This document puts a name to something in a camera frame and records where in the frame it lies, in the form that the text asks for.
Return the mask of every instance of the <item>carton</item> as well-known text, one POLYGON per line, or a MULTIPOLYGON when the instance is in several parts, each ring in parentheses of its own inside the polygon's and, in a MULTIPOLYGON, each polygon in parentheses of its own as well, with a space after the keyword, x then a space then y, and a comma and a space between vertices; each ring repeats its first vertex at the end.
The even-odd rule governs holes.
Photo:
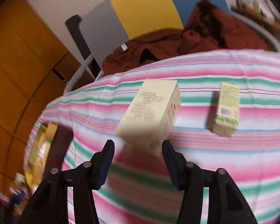
POLYGON ((121 119, 116 134, 132 148, 161 155, 180 107, 176 80, 146 79, 121 119))
POLYGON ((221 82, 217 115, 213 132, 220 136, 231 136, 239 126, 239 86, 221 82))

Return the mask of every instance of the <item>metal screw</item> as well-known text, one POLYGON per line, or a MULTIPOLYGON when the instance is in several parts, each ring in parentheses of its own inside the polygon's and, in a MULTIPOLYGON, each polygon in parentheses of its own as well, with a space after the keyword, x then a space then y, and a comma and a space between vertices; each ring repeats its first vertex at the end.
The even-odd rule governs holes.
POLYGON ((224 169, 224 168, 219 168, 218 169, 218 173, 220 173, 220 174, 225 174, 226 173, 226 170, 224 169))
POLYGON ((91 166, 91 162, 86 161, 83 163, 83 167, 90 167, 91 166))
POLYGON ((56 174, 56 173, 58 173, 58 171, 59 171, 58 168, 56 168, 56 167, 52 168, 51 169, 51 174, 56 174))
POLYGON ((188 161, 188 162, 186 162, 186 166, 187 166, 187 167, 194 167, 195 164, 192 163, 191 161, 188 161))

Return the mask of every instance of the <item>yellow panel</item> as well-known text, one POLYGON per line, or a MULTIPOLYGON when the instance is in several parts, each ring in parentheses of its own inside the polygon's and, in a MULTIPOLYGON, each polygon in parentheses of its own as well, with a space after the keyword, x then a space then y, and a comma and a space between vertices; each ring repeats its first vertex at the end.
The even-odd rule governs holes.
POLYGON ((183 29, 172 0, 110 0, 129 39, 160 29, 183 29))

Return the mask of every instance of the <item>brown cloth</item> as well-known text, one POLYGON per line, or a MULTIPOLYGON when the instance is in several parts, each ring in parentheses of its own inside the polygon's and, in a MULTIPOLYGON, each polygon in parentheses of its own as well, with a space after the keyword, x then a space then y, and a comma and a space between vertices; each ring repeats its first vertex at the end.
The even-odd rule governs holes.
POLYGON ((196 4, 184 28, 142 35, 118 47, 103 62, 104 76, 126 72, 158 60, 215 49, 269 50, 259 35, 209 0, 196 4))

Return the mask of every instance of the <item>box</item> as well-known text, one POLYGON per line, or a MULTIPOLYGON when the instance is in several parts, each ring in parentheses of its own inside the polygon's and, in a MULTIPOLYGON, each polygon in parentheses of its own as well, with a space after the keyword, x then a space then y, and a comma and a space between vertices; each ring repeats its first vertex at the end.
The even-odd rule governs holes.
POLYGON ((161 155, 180 107, 176 80, 146 79, 121 119, 116 134, 131 145, 161 155))
POLYGON ((228 82, 221 82, 213 132, 220 136, 231 136, 238 126, 239 86, 228 82))

